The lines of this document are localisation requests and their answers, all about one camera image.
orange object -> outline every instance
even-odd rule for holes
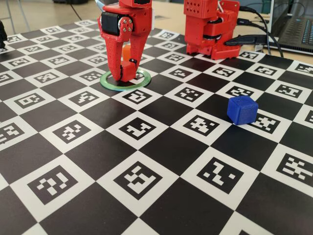
[[[131,45],[125,45],[122,51],[123,60],[129,61],[131,58]]]

white square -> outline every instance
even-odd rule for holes
[[[107,56],[104,54],[95,54],[95,55],[86,57],[80,61],[84,62],[85,64],[91,65],[93,67],[105,65],[108,63]]]
[[[133,109],[139,110],[159,99],[161,96],[162,95],[156,92],[142,87],[137,90],[120,92],[112,96],[112,98],[130,106]]]
[[[195,94],[195,96],[190,97],[186,92]],[[179,103],[188,105],[192,108],[196,108],[202,102],[207,100],[211,95],[213,95],[212,92],[192,86],[190,84],[183,83],[175,89],[171,90],[165,96]]]
[[[78,95],[80,95],[79,102],[81,105],[70,100],[72,97],[78,96]],[[103,94],[103,93],[101,93],[101,92],[99,92],[99,91],[97,91],[91,87],[84,87],[82,89],[79,89],[79,90],[71,93],[71,94],[63,96],[63,97],[59,98],[58,100],[79,113],[79,112],[86,110],[86,109],[88,109],[88,108],[108,99],[108,98],[109,97],[107,95],[105,95],[105,94]]]
[[[273,235],[269,231],[262,228],[260,225],[257,225],[236,211],[234,211],[220,232],[220,235],[238,235],[241,231],[253,235]]]
[[[40,36],[40,37],[33,38],[30,40],[37,44],[42,44],[42,43],[48,43],[48,42],[58,40],[58,38],[52,35],[44,35],[44,36]]]
[[[144,125],[141,125],[142,128],[136,128],[129,123],[134,120],[141,120],[144,121]],[[129,134],[121,131],[121,128],[128,128]],[[106,129],[106,131],[110,132],[111,134],[115,135],[125,143],[129,144],[130,146],[134,147],[135,149],[140,149],[145,144],[153,140],[156,136],[161,134],[168,126],[141,113],[141,112],[134,112],[131,115],[127,116],[126,118],[122,119],[121,121],[115,123],[114,125],[110,126]]]
[[[52,27],[48,27],[48,28],[42,28],[40,29],[41,32],[48,34],[48,35],[52,35],[52,34],[57,34],[57,33],[62,33],[62,32],[66,32],[65,29],[61,28],[60,26],[52,26]]]
[[[136,219],[123,233],[122,235],[135,235],[135,234],[145,234],[145,235],[159,235],[154,231],[149,225],[143,222],[140,218]]]
[[[37,45],[22,47],[22,48],[19,48],[17,50],[20,51],[21,53],[25,54],[25,55],[31,55],[31,54],[34,54],[37,52],[49,50],[49,48],[44,46],[44,45],[37,44]]]
[[[86,86],[91,86],[95,83],[100,82],[100,77],[105,74],[104,70],[99,68],[91,68],[89,70],[72,75],[71,78],[85,84]]]
[[[313,107],[304,104],[293,121],[313,129]]]
[[[182,53],[178,53],[175,51],[170,51],[169,53],[163,54],[159,57],[157,57],[157,59],[175,64],[175,65],[179,65],[189,59],[191,59],[192,56],[190,55],[186,55],[186,54],[182,54]]]
[[[0,191],[4,189],[5,187],[9,186],[7,181],[4,179],[4,177],[0,174]]]
[[[36,87],[43,87],[54,82],[60,81],[64,78],[67,78],[67,75],[57,70],[51,69],[26,77],[25,80],[32,83]]]
[[[91,21],[91,20],[83,20],[83,21],[77,21],[77,22],[75,22],[75,24],[77,24],[78,26],[81,26],[81,27],[85,27],[85,26],[97,24],[97,22]]]
[[[285,72],[285,70],[269,65],[255,63],[247,69],[246,72],[277,80]]]
[[[307,165],[311,165],[312,168],[312,164],[313,158],[311,156],[278,144],[261,172],[313,197],[313,187],[305,182],[306,179],[312,179],[313,177],[313,172],[306,170]]]
[[[35,90],[28,91],[13,98],[7,99],[4,101],[4,103],[15,113],[21,115],[54,100],[54,97],[37,88]]]
[[[14,70],[26,65],[30,65],[37,62],[37,60],[35,60],[34,58],[25,55],[25,56],[21,56],[12,60],[6,60],[1,62],[2,65],[6,66],[8,69],[10,70]]]
[[[198,130],[202,134],[184,126],[195,117],[198,117],[199,119],[197,121],[192,122],[194,123],[194,126],[192,126],[191,128],[195,128],[195,130]],[[218,125],[217,124],[214,125],[215,126],[217,125],[217,127],[215,126],[210,127],[211,123],[206,123],[203,118],[206,118],[209,121],[216,122]],[[221,120],[217,117],[214,117],[210,114],[204,113],[197,109],[193,109],[188,114],[183,116],[180,120],[178,120],[176,123],[174,123],[171,127],[207,145],[211,145],[230,126],[231,124],[227,121]]]
[[[303,104],[310,96],[312,90],[276,80],[265,92]]]
[[[74,35],[70,35],[70,36],[62,38],[62,40],[69,42],[69,43],[76,43],[76,42],[80,42],[86,39],[89,39],[89,37],[87,37],[86,35],[82,35],[82,34],[74,34]]]
[[[182,48],[184,46],[185,45],[181,44],[181,43],[168,42],[168,41],[165,41],[165,42],[162,42],[162,43],[159,43],[159,44],[155,45],[155,47],[157,47],[157,48],[161,48],[161,49],[169,50],[169,51],[178,50],[178,49],[180,49],[180,48]]]
[[[133,177],[140,177],[144,180],[144,183],[141,184],[138,182],[134,185],[130,179],[129,184],[125,187],[129,187],[127,189],[132,193],[138,194],[139,191],[135,191],[135,187],[142,187],[142,189],[145,189],[151,183],[154,183],[154,180],[159,178],[157,175],[161,177],[161,179],[159,179],[159,181],[153,185],[152,188],[150,188],[150,190],[148,190],[140,199],[135,198],[131,193],[126,191],[121,185],[114,181],[117,177],[123,174],[125,174],[124,178],[126,179],[126,177],[129,176],[127,174],[128,170],[131,170],[132,168],[138,169],[138,162],[143,165],[142,167],[151,170],[153,173],[151,175],[141,173],[140,176],[137,176],[134,173]],[[177,178],[178,176],[176,174],[154,160],[148,158],[143,153],[137,151],[107,174],[102,176],[99,180],[97,180],[97,183],[139,217],[177,180]]]
[[[75,133],[72,132],[73,129],[70,129],[71,127],[69,126],[69,124],[73,122],[77,122],[79,123],[79,125],[82,125],[83,127],[88,128],[89,131],[84,133],[82,136],[75,138],[69,143],[66,143],[64,140],[62,140],[61,136],[57,136],[55,133],[53,133],[55,131],[60,131],[60,130],[63,130],[64,134],[71,132],[72,133],[71,137],[73,139],[75,137]],[[95,136],[96,134],[102,132],[103,130],[104,129],[102,127],[96,125],[95,123],[85,118],[84,116],[80,114],[75,114],[53,126],[48,127],[47,129],[41,131],[40,134],[43,137],[45,137],[56,148],[58,148],[62,153],[66,153],[69,150],[73,149],[74,147],[90,139],[91,137]]]
[[[82,33],[92,32],[94,30],[91,28],[87,28],[87,27],[79,27],[79,28],[70,29],[68,31],[74,34],[82,34]]]
[[[68,55],[61,54],[61,55],[57,55],[57,56],[53,56],[53,57],[44,59],[41,62],[54,69],[54,68],[57,68],[57,67],[60,67],[63,65],[68,65],[68,64],[73,63],[75,61],[77,61],[77,60],[68,56]]]
[[[239,127],[279,143],[291,123],[288,119],[259,109],[255,122]]]
[[[80,45],[69,43],[69,44],[59,46],[59,47],[55,47],[55,48],[53,48],[53,50],[55,50],[61,54],[67,54],[67,53],[77,51],[77,50],[80,50],[83,48],[84,47],[82,47]]]
[[[181,66],[181,65],[176,65],[162,72],[161,75],[170,77],[180,82],[188,82],[189,80],[198,76],[200,73],[201,72],[197,70],[193,70],[193,69]]]
[[[36,179],[39,179],[41,176],[45,175],[46,173],[50,172],[58,166],[61,166],[71,177],[73,177],[77,181],[77,183],[47,204],[44,204],[32,191],[28,184]],[[58,208],[65,205],[72,198],[74,198],[87,187],[89,187],[92,183],[94,183],[94,180],[89,175],[87,175],[81,168],[79,168],[65,155],[61,155],[60,157],[50,161],[46,165],[15,181],[10,186],[12,190],[17,194],[19,199],[26,206],[26,208],[37,220],[37,222],[40,222],[47,216],[58,210]]]
[[[2,132],[2,134],[0,134],[0,151],[37,133],[37,131],[20,116],[1,122],[0,130]]]
[[[242,59],[242,60],[248,60],[248,61],[257,63],[260,60],[262,60],[264,56],[265,56],[264,53],[260,53],[260,52],[256,52],[256,51],[242,50],[242,51],[240,51],[238,58]]]
[[[173,40],[174,38],[176,38],[177,36],[179,36],[179,33],[171,32],[171,31],[164,29],[160,33],[154,35],[153,37],[159,38],[162,40],[170,41],[170,40]]]
[[[199,172],[201,172],[205,166],[213,160],[213,158],[221,161],[232,168],[243,173],[239,181],[232,188],[230,193],[226,193],[213,184],[205,181],[204,179],[197,176]],[[216,178],[218,178],[218,173],[224,168],[224,165],[220,166],[221,168],[216,167],[217,174]],[[224,205],[229,208],[236,210],[241,200],[253,184],[254,180],[258,176],[259,172],[227,155],[217,151],[216,149],[209,147],[198,159],[194,161],[194,163],[181,175],[181,178],[188,181],[198,189],[202,190],[206,194],[215,198],[216,200],[222,202]]]
[[[226,65],[216,64],[208,68],[203,73],[209,74],[214,77],[222,78],[227,81],[233,81],[235,78],[239,77],[242,73],[244,73],[244,71]]]
[[[229,82],[216,92],[226,98],[232,98],[241,95],[248,95],[253,100],[257,100],[264,92],[252,87],[245,86],[236,82]]]
[[[0,54],[5,54],[13,50],[15,50],[13,47],[5,45],[5,48],[0,48]]]
[[[300,62],[300,61],[293,61],[293,63],[289,66],[287,69],[288,71],[291,72],[296,72],[299,74],[307,75],[313,77],[313,65]]]
[[[0,72],[0,86],[6,85],[6,84],[9,84],[11,82],[15,82],[21,79],[23,78],[11,70],[6,71],[6,72]]]
[[[19,34],[14,34],[10,35],[7,37],[8,40],[5,42],[6,45],[10,45],[13,43],[19,43],[19,42],[24,42],[27,41],[28,39],[22,36],[20,33]]]

chair leg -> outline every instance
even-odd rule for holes
[[[17,0],[17,1],[18,1],[18,4],[19,4],[19,8],[20,8],[20,10],[21,10],[21,12],[22,12],[22,15],[23,15],[23,17],[24,17],[27,30],[30,31],[30,27],[29,27],[28,21],[27,21],[27,19],[26,19],[25,13],[24,13],[23,8],[22,8],[21,0]]]
[[[16,32],[15,32],[15,28],[14,28],[14,24],[13,24],[12,15],[11,15],[11,11],[10,11],[9,0],[6,0],[6,7],[8,8],[9,18],[10,18],[10,20],[11,20],[13,33],[14,33],[14,34],[16,34]]]

checkerboard mat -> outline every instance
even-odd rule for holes
[[[114,92],[97,28],[17,34],[0,52],[1,235],[312,234],[312,65],[190,56],[155,29],[151,83]],[[254,123],[227,117],[239,95],[259,103]]]

laptop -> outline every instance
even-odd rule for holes
[[[283,50],[313,55],[313,18],[289,14],[289,0],[272,0],[269,31],[277,39]],[[300,4],[301,12],[305,9]]]

